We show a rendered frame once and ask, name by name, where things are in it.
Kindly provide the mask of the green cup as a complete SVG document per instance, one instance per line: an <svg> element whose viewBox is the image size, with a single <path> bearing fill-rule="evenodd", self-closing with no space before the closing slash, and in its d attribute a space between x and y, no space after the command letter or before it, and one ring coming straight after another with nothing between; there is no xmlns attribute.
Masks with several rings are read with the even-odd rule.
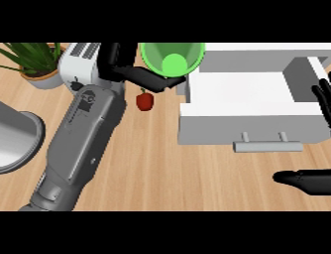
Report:
<svg viewBox="0 0 331 254"><path fill-rule="evenodd" d="M200 66L204 54L204 43L140 43L142 60L148 68L166 77L189 74Z"/></svg>

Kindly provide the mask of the red bell pepper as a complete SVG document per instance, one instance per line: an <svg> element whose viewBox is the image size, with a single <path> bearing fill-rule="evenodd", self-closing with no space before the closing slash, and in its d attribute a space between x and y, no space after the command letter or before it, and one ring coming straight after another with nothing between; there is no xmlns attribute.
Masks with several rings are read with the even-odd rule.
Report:
<svg viewBox="0 0 331 254"><path fill-rule="evenodd" d="M140 94L136 96L136 106L140 111L149 111L154 106L154 95L140 89Z"/></svg>

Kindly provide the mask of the green potted plant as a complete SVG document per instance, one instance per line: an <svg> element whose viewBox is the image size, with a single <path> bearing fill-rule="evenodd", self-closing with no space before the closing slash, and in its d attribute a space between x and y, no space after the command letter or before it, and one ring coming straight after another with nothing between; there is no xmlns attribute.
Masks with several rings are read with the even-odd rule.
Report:
<svg viewBox="0 0 331 254"><path fill-rule="evenodd" d="M0 67L18 71L39 89L59 87L65 83L59 73L65 47L59 43L5 43L5 46L6 49L0 48L0 55L18 66L0 64Z"/></svg>

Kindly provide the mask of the white cabinet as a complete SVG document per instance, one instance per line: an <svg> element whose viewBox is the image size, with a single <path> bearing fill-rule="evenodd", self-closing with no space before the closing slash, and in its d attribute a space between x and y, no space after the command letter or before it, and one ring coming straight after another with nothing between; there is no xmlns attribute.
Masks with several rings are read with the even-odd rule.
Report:
<svg viewBox="0 0 331 254"><path fill-rule="evenodd" d="M331 64L331 43L207 43L200 72L284 71L294 58Z"/></svg>

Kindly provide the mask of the white toaster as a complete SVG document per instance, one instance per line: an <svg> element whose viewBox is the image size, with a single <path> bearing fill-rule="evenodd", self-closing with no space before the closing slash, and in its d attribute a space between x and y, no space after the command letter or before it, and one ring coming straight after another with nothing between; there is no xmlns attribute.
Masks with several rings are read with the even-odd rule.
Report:
<svg viewBox="0 0 331 254"><path fill-rule="evenodd" d="M71 43L59 59L59 74L65 86L77 94L83 85L95 84L105 89L124 94L124 82L115 82L98 77L96 57L99 43Z"/></svg>

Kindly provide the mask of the white open drawer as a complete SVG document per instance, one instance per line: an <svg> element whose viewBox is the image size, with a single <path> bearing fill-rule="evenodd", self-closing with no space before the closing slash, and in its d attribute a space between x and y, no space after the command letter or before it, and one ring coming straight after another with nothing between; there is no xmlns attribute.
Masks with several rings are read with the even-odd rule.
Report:
<svg viewBox="0 0 331 254"><path fill-rule="evenodd" d="M316 57L295 58L281 72L189 74L180 104L179 143L226 145L248 134L253 141L319 143L329 138L310 86L326 77Z"/></svg>

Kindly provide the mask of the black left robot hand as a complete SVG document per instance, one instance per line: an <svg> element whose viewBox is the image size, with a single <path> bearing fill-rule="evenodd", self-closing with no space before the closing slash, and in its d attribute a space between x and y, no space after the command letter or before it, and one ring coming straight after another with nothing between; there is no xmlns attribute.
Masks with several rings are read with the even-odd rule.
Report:
<svg viewBox="0 0 331 254"><path fill-rule="evenodd" d="M158 93L186 81L185 76L164 77L142 66L135 66L136 43L102 43L96 56L98 77L121 82L130 81Z"/></svg>

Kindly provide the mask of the grey metal pot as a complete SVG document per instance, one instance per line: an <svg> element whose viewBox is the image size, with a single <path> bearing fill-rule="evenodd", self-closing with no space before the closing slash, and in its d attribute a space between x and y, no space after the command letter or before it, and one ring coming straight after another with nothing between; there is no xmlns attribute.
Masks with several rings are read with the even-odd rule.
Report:
<svg viewBox="0 0 331 254"><path fill-rule="evenodd" d="M42 117L16 111L0 101L0 175L16 171L34 158L46 137Z"/></svg>

